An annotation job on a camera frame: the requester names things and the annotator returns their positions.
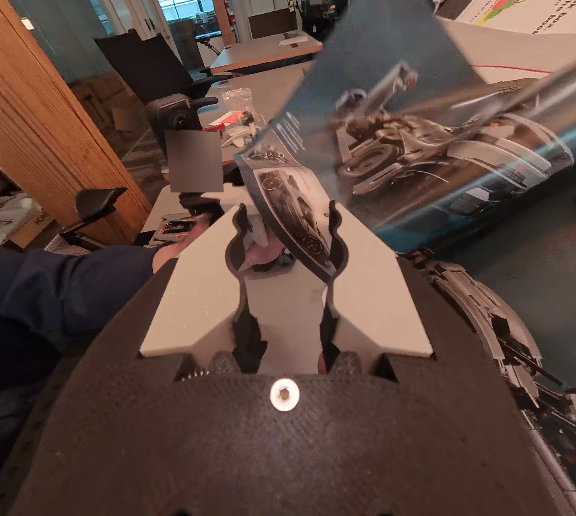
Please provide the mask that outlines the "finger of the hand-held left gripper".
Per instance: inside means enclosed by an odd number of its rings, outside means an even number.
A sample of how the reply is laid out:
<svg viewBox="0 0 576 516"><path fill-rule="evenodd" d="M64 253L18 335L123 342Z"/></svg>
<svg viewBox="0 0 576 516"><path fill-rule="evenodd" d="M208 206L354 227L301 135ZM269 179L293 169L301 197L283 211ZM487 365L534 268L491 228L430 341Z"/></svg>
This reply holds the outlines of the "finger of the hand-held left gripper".
<svg viewBox="0 0 576 516"><path fill-rule="evenodd" d="M223 212L227 212L236 205L243 204L247 209L247 219L252 235L267 236L263 218L248 189L223 189L222 192L205 192L201 194L201 197L216 200L220 203Z"/></svg>

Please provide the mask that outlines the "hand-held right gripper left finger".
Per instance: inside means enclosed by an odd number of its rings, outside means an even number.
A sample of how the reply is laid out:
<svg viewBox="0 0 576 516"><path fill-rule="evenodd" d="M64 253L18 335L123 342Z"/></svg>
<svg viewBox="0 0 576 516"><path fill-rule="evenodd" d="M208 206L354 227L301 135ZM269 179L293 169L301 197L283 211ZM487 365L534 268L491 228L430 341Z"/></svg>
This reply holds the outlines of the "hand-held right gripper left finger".
<svg viewBox="0 0 576 516"><path fill-rule="evenodd" d="M258 372L262 333L239 273L247 232L247 208L236 204L179 254L140 345L143 357L185 354L208 369L225 351L243 373Z"/></svg>

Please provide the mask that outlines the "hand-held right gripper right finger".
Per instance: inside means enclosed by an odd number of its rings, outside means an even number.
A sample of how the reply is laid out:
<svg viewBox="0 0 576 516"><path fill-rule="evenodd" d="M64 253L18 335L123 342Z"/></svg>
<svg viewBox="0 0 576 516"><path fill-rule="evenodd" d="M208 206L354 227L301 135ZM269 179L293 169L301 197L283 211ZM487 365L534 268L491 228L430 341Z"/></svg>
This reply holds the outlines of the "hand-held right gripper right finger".
<svg viewBox="0 0 576 516"><path fill-rule="evenodd" d="M377 374L390 356L430 359L433 347L396 253L334 200L328 227L335 272L320 323L326 372L344 353L366 374Z"/></svg>

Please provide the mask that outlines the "grey toy car model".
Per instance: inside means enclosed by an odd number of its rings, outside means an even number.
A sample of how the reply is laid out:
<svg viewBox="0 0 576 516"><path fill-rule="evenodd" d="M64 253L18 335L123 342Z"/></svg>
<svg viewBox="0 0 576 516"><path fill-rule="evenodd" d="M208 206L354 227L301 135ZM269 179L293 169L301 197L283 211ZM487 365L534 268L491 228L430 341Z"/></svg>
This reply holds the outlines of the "grey toy car model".
<svg viewBox="0 0 576 516"><path fill-rule="evenodd" d="M168 214L160 219L160 223L150 243L175 244L187 238L191 230L198 223L200 217L189 214Z"/></svg>

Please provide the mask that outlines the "instruction book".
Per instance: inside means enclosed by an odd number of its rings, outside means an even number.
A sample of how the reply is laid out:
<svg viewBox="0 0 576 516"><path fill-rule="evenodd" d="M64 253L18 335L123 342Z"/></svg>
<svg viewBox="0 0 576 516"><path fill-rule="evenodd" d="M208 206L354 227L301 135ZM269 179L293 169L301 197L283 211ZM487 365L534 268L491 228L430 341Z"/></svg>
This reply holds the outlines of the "instruction book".
<svg viewBox="0 0 576 516"><path fill-rule="evenodd" d="M239 158L264 221L327 282L341 203L479 335L532 425L575 430L575 394L542 369L522 320L436 244L504 219L575 169L575 57L527 36L548 74L486 83L421 0L356 0L292 99Z"/></svg>

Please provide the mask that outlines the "person's left forearm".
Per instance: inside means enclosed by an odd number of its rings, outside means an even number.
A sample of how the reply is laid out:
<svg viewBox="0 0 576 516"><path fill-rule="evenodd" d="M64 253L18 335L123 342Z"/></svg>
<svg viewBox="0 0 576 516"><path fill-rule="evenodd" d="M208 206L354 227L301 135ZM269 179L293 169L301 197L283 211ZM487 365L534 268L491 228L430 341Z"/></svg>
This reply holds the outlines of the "person's left forearm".
<svg viewBox="0 0 576 516"><path fill-rule="evenodd" d="M82 256L1 248L1 349L38 336L56 349L105 325L183 250L110 246Z"/></svg>

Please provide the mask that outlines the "person's left hand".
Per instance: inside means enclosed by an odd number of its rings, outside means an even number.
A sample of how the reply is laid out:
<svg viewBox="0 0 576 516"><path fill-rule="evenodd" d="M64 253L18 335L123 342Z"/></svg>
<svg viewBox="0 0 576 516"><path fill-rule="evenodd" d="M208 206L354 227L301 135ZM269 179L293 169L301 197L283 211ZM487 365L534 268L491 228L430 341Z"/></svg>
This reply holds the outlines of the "person's left hand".
<svg viewBox="0 0 576 516"><path fill-rule="evenodd" d="M272 232L267 233L267 242L266 246L261 246L255 242L250 244L245 250L245 259L238 269L239 272L277 260L284 250L284 244Z"/></svg>

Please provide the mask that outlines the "black office chair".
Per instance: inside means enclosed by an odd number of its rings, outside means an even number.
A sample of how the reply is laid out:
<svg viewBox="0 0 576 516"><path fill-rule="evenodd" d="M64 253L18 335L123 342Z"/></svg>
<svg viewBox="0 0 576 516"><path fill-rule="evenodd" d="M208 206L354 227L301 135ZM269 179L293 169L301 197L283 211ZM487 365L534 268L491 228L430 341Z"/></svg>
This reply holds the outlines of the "black office chair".
<svg viewBox="0 0 576 516"><path fill-rule="evenodd" d="M94 38L94 42L143 104L176 94L198 100L213 84L233 77L222 74L194 80L162 34L143 40L130 29L116 36Z"/></svg>

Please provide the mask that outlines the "small clear bag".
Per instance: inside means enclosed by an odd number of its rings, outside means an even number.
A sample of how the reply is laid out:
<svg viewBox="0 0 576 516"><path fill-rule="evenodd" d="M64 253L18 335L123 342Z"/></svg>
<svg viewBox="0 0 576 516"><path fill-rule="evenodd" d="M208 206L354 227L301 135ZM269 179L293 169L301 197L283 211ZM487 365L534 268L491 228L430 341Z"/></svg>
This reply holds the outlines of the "small clear bag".
<svg viewBox="0 0 576 516"><path fill-rule="evenodd" d="M225 88L221 91L221 97L230 112L239 113L241 117L257 115L250 88Z"/></svg>

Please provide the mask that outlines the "white plastic part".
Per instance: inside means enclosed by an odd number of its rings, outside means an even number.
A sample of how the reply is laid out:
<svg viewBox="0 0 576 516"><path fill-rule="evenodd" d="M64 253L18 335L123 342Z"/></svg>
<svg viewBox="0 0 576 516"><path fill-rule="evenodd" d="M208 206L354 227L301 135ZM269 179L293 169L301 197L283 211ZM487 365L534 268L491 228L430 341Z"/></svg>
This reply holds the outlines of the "white plastic part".
<svg viewBox="0 0 576 516"><path fill-rule="evenodd" d="M226 125L222 132L221 147L224 149L232 146L241 149L251 145L254 143L255 137L263 132L265 128L266 126L261 125L261 123Z"/></svg>

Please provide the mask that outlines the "black monitor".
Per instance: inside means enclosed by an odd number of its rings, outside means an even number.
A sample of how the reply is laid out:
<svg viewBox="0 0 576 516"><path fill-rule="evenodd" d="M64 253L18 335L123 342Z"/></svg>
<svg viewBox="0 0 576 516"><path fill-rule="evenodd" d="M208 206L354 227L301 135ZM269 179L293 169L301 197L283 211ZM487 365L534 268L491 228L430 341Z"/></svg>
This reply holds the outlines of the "black monitor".
<svg viewBox="0 0 576 516"><path fill-rule="evenodd" d="M295 10L289 8L270 11L248 17L252 39L264 38L297 31L298 21Z"/></svg>

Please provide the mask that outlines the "slim wooden post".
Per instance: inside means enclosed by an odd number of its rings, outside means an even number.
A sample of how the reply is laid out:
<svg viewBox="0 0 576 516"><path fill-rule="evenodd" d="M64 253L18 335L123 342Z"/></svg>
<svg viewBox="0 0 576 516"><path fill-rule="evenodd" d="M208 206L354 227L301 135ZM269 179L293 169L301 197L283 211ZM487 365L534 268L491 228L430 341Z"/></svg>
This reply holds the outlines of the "slim wooden post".
<svg viewBox="0 0 576 516"><path fill-rule="evenodd" d="M236 39L230 25L225 0L212 0L212 3L214 5L214 12L217 17L224 47L230 47L236 43Z"/></svg>

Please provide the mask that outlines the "thick wooden post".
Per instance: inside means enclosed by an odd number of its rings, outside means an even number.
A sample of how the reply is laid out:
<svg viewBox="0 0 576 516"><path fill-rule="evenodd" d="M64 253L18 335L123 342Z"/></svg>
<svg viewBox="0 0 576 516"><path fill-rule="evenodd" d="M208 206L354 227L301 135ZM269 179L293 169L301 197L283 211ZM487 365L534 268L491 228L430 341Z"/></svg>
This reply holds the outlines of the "thick wooden post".
<svg viewBox="0 0 576 516"><path fill-rule="evenodd" d="M8 2L1 0L1 171L62 226L76 194L125 187L116 212L88 234L132 244L152 207Z"/></svg>

